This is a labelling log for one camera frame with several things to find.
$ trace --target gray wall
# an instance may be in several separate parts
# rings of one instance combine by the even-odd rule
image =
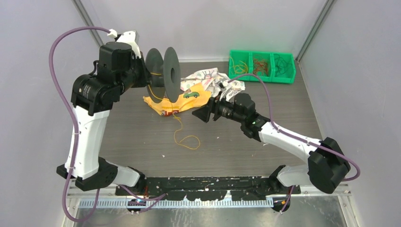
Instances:
[[[0,21],[0,226],[61,226],[64,181],[55,170],[67,158],[72,123],[48,56],[59,35],[84,24],[66,0],[1,1]],[[97,58],[89,32],[60,43],[54,62],[68,99],[74,79]]]
[[[401,223],[401,2],[339,0],[301,66],[321,131],[362,169],[364,226]]]
[[[144,53],[228,59],[230,49],[297,55],[326,0],[86,0],[95,25],[136,29]]]

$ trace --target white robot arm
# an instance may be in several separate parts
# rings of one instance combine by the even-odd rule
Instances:
[[[78,127],[79,141],[72,176],[76,186],[83,191],[123,184],[138,185],[144,175],[129,167],[123,167],[99,157],[100,146],[106,127],[107,117],[114,102],[131,87],[145,87],[150,73],[137,45],[138,33],[129,31],[117,34],[110,30],[115,42],[102,45],[99,61],[95,61],[94,72],[78,77],[72,88],[71,101]],[[74,130],[67,162],[57,167],[57,173],[67,177],[70,167]]]
[[[279,166],[270,175],[272,180],[279,181],[284,187],[314,185],[322,192],[333,193],[350,171],[350,165],[344,159],[311,146],[311,144],[317,144],[343,155],[335,140],[326,138],[322,141],[287,130],[275,123],[273,124],[269,118],[258,114],[255,110],[255,102],[248,94],[236,95],[234,103],[231,103],[221,97],[223,93],[221,92],[215,98],[210,98],[206,106],[193,111],[192,114],[204,122],[209,121],[211,113],[214,113],[214,121],[223,116],[239,122],[241,123],[241,130],[249,138],[275,145],[305,162],[305,165],[301,166]]]

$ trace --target metal frame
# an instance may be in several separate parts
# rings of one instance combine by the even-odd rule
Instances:
[[[100,198],[97,201],[96,209],[143,209],[155,203],[155,201],[145,201],[145,205],[130,203],[132,198],[126,196],[120,198]],[[94,206],[93,198],[81,199],[78,207],[90,209]],[[184,198],[181,201],[161,200],[152,209],[179,209],[179,208],[248,208],[248,207],[273,207],[273,197],[266,197],[264,201],[232,201],[231,195],[226,195],[219,201],[189,201]]]
[[[86,26],[95,26],[92,22],[92,19],[89,16],[89,14],[87,13],[84,5],[82,4],[81,0],[71,0],[71,1],[74,4],[75,8],[77,9],[82,20],[84,21],[85,25]],[[89,30],[89,32],[99,47],[104,44],[102,41],[102,38],[100,38],[100,35],[97,32],[97,30],[91,29],[91,30]]]
[[[309,45],[311,44],[313,38],[315,37],[317,31],[319,28],[322,26],[324,20],[327,18],[327,15],[329,14],[331,8],[335,4],[337,0],[327,0],[325,5],[323,6],[323,9],[321,10],[319,16],[317,17],[314,26],[312,27],[311,31],[309,32],[308,37],[306,38],[304,44],[302,45],[301,51],[299,52],[298,56],[296,57],[296,60],[300,62],[302,60],[302,57],[304,56],[306,50],[308,49]]]
[[[91,202],[91,205],[93,205],[93,201],[95,199],[95,195],[96,195],[96,190],[92,190],[92,191],[87,191],[87,192],[83,192],[81,191],[79,188],[77,188],[74,184],[75,180],[72,180],[71,184],[70,184],[70,188],[69,188],[69,193],[67,196],[68,201],[68,210],[70,211],[72,216],[76,216],[78,209],[81,207],[80,204],[84,205],[84,208],[87,207],[87,203]],[[113,203],[111,204],[111,202],[116,202],[116,201],[130,201],[131,199],[133,199],[133,196],[116,196],[115,195],[115,188],[117,185],[112,184],[106,188],[102,188],[100,190],[99,193],[99,201],[103,202],[102,204],[100,204],[99,209],[109,209],[111,205],[113,206],[121,206],[121,204],[117,204],[117,203]],[[294,197],[314,197],[314,196],[336,196],[338,197],[338,200],[340,202],[341,206],[341,211],[343,213],[343,216],[345,218],[345,221],[347,223],[348,227],[359,227],[361,226],[357,220],[357,216],[356,213],[354,211],[354,205],[352,202],[352,194],[351,191],[348,187],[347,184],[340,184],[337,189],[334,191],[333,194],[325,194],[323,192],[321,192],[320,190],[318,190],[317,188],[315,188],[314,186],[301,186],[301,193],[300,194],[294,194],[292,195]],[[267,201],[271,200],[272,197],[287,197],[286,194],[275,194],[275,195],[270,195],[270,196],[266,196]],[[167,205],[171,205],[172,207],[183,207],[179,204],[170,204],[170,203],[166,203]],[[237,204],[238,207],[254,207],[254,204],[248,204],[249,206],[247,206],[247,204]],[[166,206],[155,206],[155,209],[157,208],[168,208]],[[64,219],[63,222],[63,227],[74,227],[74,222],[70,221],[68,218]]]

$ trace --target purple cable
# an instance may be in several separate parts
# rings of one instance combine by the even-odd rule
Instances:
[[[152,205],[150,205],[150,206],[146,207],[145,209],[139,211],[139,214],[150,210],[154,205],[156,205],[160,200],[162,200],[163,197],[158,198]]]
[[[145,209],[139,211],[139,214],[150,210],[150,209],[151,209],[153,206],[155,206],[155,205],[157,204],[157,202],[159,202],[162,198],[159,198],[156,202],[154,202],[154,203],[153,203],[152,205],[150,205],[149,207],[147,207],[147,208],[145,208]],[[87,222],[84,223],[83,226],[86,226],[87,223],[89,223],[89,224],[92,225],[92,226],[108,226],[108,225],[112,224],[113,222],[115,222],[116,220],[118,220],[118,219],[120,219],[120,218],[122,218],[122,217],[124,217],[124,216],[126,216],[126,215],[129,215],[129,214],[132,215],[132,213],[121,214],[121,215],[117,216],[116,218],[114,218],[113,220],[109,221],[109,222],[106,223],[106,224],[95,224],[95,223],[92,223],[92,222],[90,222],[90,221],[88,220]]]
[[[235,78],[232,78],[231,80],[228,81],[228,83],[230,83],[230,82],[232,82],[233,80],[236,80],[236,79],[238,79],[238,78],[244,77],[244,76],[253,76],[253,77],[257,78],[257,79],[262,83],[263,88],[264,88],[264,91],[266,92],[267,99],[268,99],[270,122],[271,122],[271,124],[273,125],[273,127],[274,127],[278,132],[281,132],[281,133],[283,133],[283,134],[286,135],[286,136],[289,136],[289,137],[291,137],[291,138],[293,138],[293,139],[299,140],[299,141],[304,142],[304,143],[306,143],[306,144],[310,144],[310,145],[312,145],[312,146],[314,146],[314,147],[316,147],[316,148],[320,148],[320,149],[325,150],[325,151],[327,151],[327,152],[329,152],[329,153],[332,153],[332,154],[334,154],[334,155],[337,155],[338,157],[340,157],[340,158],[346,160],[347,162],[351,163],[351,164],[355,167],[355,169],[357,170],[357,173],[355,174],[355,176],[350,177],[350,178],[345,178],[345,179],[343,179],[342,181],[352,181],[352,180],[357,179],[357,178],[361,175],[361,170],[360,170],[359,166],[358,166],[354,161],[352,161],[351,159],[345,157],[344,155],[342,155],[342,154],[340,154],[340,153],[337,153],[336,151],[334,151],[334,150],[332,150],[332,149],[325,148],[325,147],[323,147],[323,146],[321,146],[321,145],[319,145],[319,144],[315,144],[315,143],[313,143],[313,142],[309,142],[309,143],[308,143],[307,140],[305,140],[305,139],[303,139],[303,138],[301,138],[301,137],[298,137],[298,136],[293,135],[293,134],[291,134],[291,133],[289,133],[289,132],[286,132],[286,131],[283,131],[283,130],[279,129],[279,128],[277,127],[277,125],[275,124],[274,120],[273,120],[273,111],[272,111],[272,108],[271,108],[271,100],[270,100],[269,91],[267,90],[266,85],[265,85],[264,82],[260,79],[260,77],[254,75],[254,74],[251,74],[251,73],[246,73],[246,74],[239,75],[239,76],[237,76],[237,77],[235,77]]]
[[[291,186],[291,189],[289,190],[289,193],[288,193],[288,198],[286,200],[286,203],[284,204],[283,208],[281,208],[280,213],[283,212],[284,209],[287,207],[287,204],[288,204],[289,200],[291,199],[292,191],[294,190],[294,188],[295,188],[294,185]]]
[[[88,216],[86,216],[86,217],[84,217],[84,218],[82,218],[82,219],[76,219],[76,218],[74,218],[73,216],[70,215],[70,213],[68,212],[68,209],[67,209],[66,199],[67,199],[68,185],[69,185],[69,183],[70,183],[70,179],[71,179],[71,175],[72,175],[72,170],[73,170],[74,164],[75,164],[75,157],[76,157],[76,155],[77,155],[78,138],[79,138],[79,129],[78,129],[78,121],[77,121],[77,118],[76,118],[76,116],[75,116],[75,114],[74,114],[74,112],[73,112],[73,110],[72,110],[70,104],[68,103],[67,98],[65,97],[63,91],[61,90],[61,87],[60,87],[60,85],[59,85],[59,82],[57,81],[56,73],[55,73],[55,71],[54,71],[53,56],[54,56],[54,51],[56,50],[56,46],[59,44],[59,42],[60,42],[63,38],[65,38],[65,37],[67,37],[67,36],[69,36],[70,34],[75,33],[75,32],[79,32],[79,31],[83,31],[83,30],[91,30],[91,29],[92,29],[92,30],[100,30],[100,31],[104,31],[104,32],[110,33],[109,30],[107,30],[107,29],[105,29],[105,28],[102,28],[102,27],[95,27],[95,26],[77,27],[77,28],[74,28],[74,29],[72,29],[72,30],[70,30],[70,31],[68,31],[68,32],[66,32],[66,33],[64,33],[64,34],[62,34],[62,35],[60,35],[60,36],[56,39],[56,41],[54,41],[52,47],[50,48],[50,53],[49,53],[49,68],[50,68],[50,74],[52,75],[53,83],[54,83],[54,85],[56,86],[57,92],[59,93],[60,98],[62,99],[62,101],[63,101],[65,107],[67,108],[68,113],[70,114],[70,117],[71,117],[71,119],[72,119],[72,123],[73,123],[73,125],[74,125],[74,134],[75,134],[75,136],[74,136],[74,145],[73,145],[73,147],[72,147],[70,168],[69,168],[69,170],[68,170],[68,175],[67,175],[67,179],[66,179],[66,181],[65,181],[65,185],[64,185],[64,189],[63,189],[63,195],[62,195],[62,207],[63,207],[64,213],[65,213],[65,215],[66,215],[70,220],[72,220],[72,221],[74,221],[74,222],[86,221],[86,220],[88,220],[88,219],[90,218],[90,216],[95,212],[96,205],[97,205],[97,200],[98,200],[98,198],[99,198],[99,189],[98,189],[97,192],[96,192],[95,204],[94,204],[94,206],[93,206],[93,209],[91,210],[91,212],[89,213]]]
[[[134,193],[132,193],[127,187],[124,185],[119,185],[122,189],[126,190],[128,194],[132,195],[133,197],[137,198],[138,200],[143,200],[143,201],[160,201],[163,197],[165,197],[166,194],[159,195],[158,197],[152,198],[152,199],[146,199],[146,198],[141,198]]]

